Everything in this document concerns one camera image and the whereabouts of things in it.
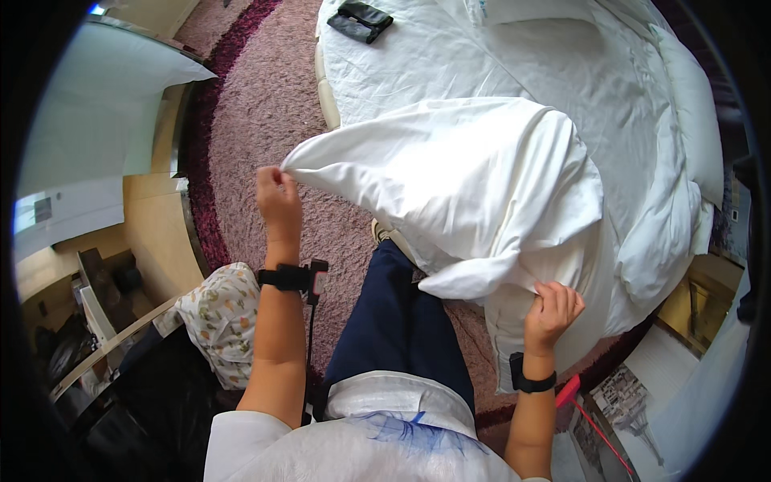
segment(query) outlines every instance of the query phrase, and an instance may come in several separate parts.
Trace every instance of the black wristband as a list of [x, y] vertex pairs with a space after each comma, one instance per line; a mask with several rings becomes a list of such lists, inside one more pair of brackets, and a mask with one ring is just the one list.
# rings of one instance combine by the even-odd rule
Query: black wristband
[[275, 271], [261, 269], [257, 272], [257, 283], [273, 285], [283, 292], [306, 292], [311, 282], [308, 266], [279, 265]]
[[521, 390], [525, 393], [539, 393], [551, 390], [557, 384], [557, 372], [545, 380], [529, 380], [522, 373], [522, 362], [524, 354], [515, 352], [509, 356], [509, 368], [511, 368], [511, 384], [515, 390]]

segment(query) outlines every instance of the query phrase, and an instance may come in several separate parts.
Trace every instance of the hand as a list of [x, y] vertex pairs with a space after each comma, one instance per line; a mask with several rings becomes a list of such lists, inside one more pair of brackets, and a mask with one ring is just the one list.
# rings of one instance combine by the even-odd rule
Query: hand
[[538, 295], [525, 316], [525, 354], [552, 356], [557, 340], [584, 311], [584, 299], [556, 281], [536, 282], [535, 291]]
[[257, 171], [257, 207], [268, 229], [268, 245], [299, 251], [302, 204], [297, 181], [276, 166], [261, 167]]

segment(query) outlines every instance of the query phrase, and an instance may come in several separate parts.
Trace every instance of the pillowcase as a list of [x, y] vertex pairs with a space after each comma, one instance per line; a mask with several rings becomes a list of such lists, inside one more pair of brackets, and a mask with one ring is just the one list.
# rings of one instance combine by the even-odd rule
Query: pillowcase
[[259, 305], [254, 273], [246, 263], [233, 263], [218, 268], [172, 308], [226, 390], [245, 389], [249, 381]]
[[704, 199], [721, 209], [722, 145], [709, 79], [693, 54], [673, 34], [655, 25], [650, 25], [650, 29], [672, 83], [688, 180], [699, 185]]
[[499, 23], [538, 19], [575, 19], [594, 23], [586, 0], [462, 0], [471, 25], [489, 27]]

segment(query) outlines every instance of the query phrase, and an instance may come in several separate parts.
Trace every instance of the black pouch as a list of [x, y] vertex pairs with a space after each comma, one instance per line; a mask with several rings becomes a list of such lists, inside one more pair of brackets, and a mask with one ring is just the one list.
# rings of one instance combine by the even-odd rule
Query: black pouch
[[361, 2], [343, 2], [327, 25], [354, 40], [370, 44], [393, 23], [393, 17]]

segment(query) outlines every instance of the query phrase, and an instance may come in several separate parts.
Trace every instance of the navy blue pants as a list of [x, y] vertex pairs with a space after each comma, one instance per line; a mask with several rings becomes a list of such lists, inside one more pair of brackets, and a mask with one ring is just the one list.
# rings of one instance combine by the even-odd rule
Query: navy blue pants
[[458, 393], [474, 413], [474, 388], [442, 301], [412, 283], [412, 263], [389, 239], [372, 254], [322, 390], [328, 393], [332, 384], [372, 370], [435, 380]]

